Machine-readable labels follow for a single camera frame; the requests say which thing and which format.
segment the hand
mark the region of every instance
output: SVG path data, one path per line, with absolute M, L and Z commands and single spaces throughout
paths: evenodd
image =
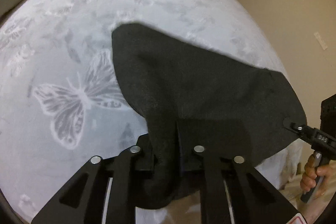
M 316 177 L 324 177 L 323 182 L 315 195 L 315 198 L 319 198 L 327 190 L 328 182 L 334 173 L 334 169 L 328 164 L 318 167 L 315 171 L 314 162 L 315 158 L 313 155 L 311 155 L 308 159 L 307 164 L 304 166 L 305 173 L 302 175 L 300 187 L 304 192 L 309 192 L 312 188 L 316 186 Z

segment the metal screw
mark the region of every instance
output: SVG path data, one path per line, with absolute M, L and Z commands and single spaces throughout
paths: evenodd
M 320 152 L 316 152 L 316 154 L 315 154 L 316 159 L 319 159 L 321 156 L 322 156 L 322 154 Z
M 245 159 L 242 156 L 235 156 L 234 159 L 235 163 L 242 164 L 244 163 Z
M 90 161 L 91 161 L 92 164 L 98 164 L 98 163 L 100 163 L 101 158 L 99 156 L 94 156 L 94 157 L 91 158 Z
M 202 152 L 204 152 L 204 150 L 205 150 L 205 148 L 202 145 L 196 145 L 194 147 L 194 151 L 197 152 L 197 153 L 202 153 Z
M 141 151 L 141 148 L 137 145 L 134 145 L 129 149 L 129 151 L 131 151 L 132 153 L 138 153 Z

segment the black cloth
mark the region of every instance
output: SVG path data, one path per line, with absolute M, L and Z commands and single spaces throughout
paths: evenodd
M 136 23 L 113 31 L 112 49 L 121 92 L 147 121 L 158 163 L 145 191 L 157 200 L 172 193 L 177 119 L 226 124 L 224 131 L 212 131 L 208 123 L 199 122 L 198 135 L 220 144 L 217 149 L 229 157 L 245 151 L 254 166 L 297 139 L 283 127 L 285 117 L 306 124 L 302 105 L 280 72 L 246 65 Z M 187 138 L 191 133 L 183 134 Z

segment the black device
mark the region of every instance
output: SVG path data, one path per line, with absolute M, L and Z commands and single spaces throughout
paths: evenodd
M 327 133 L 328 135 L 335 137 L 336 136 L 336 95 L 333 95 L 321 103 L 321 126 L 320 130 L 322 132 Z M 318 134 L 318 138 L 322 141 L 327 142 L 328 138 L 323 134 Z M 314 152 L 315 157 L 315 168 L 317 169 L 319 166 L 329 164 L 331 158 L 328 153 L 324 152 L 321 153 L 320 151 L 316 150 Z M 301 201 L 304 203 L 309 203 L 317 190 L 319 189 L 321 183 L 323 182 L 323 177 L 316 177 L 316 187 L 312 188 L 308 193 L 305 193 L 301 196 Z
M 222 126 L 220 122 L 214 126 L 213 121 L 177 121 L 180 164 L 176 176 L 193 182 L 200 190 L 202 223 L 230 224 L 233 219 L 236 224 L 289 222 L 298 211 L 244 155 L 228 159 L 225 152 L 207 149 L 197 135 L 200 122 L 208 122 L 212 130 Z M 326 159 L 336 160 L 336 138 L 288 119 L 283 121 L 283 126 L 321 151 Z M 184 138 L 185 130 L 192 131 L 192 139 Z M 106 223 L 133 224 L 135 207 L 150 208 L 137 189 L 143 180 L 151 179 L 154 166 L 155 155 L 148 134 L 140 136 L 135 146 L 117 157 L 103 160 L 94 156 L 43 207 L 32 224 L 100 224 L 110 177 L 113 182 Z M 332 223 L 335 219 L 335 214 L 323 213 L 316 223 Z

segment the beige wall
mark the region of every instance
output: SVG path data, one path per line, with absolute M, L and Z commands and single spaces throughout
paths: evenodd
M 238 0 L 280 56 L 312 127 L 321 101 L 336 93 L 336 0 Z M 323 50 L 314 36 L 328 45 Z M 305 149 L 303 160 L 310 154 Z

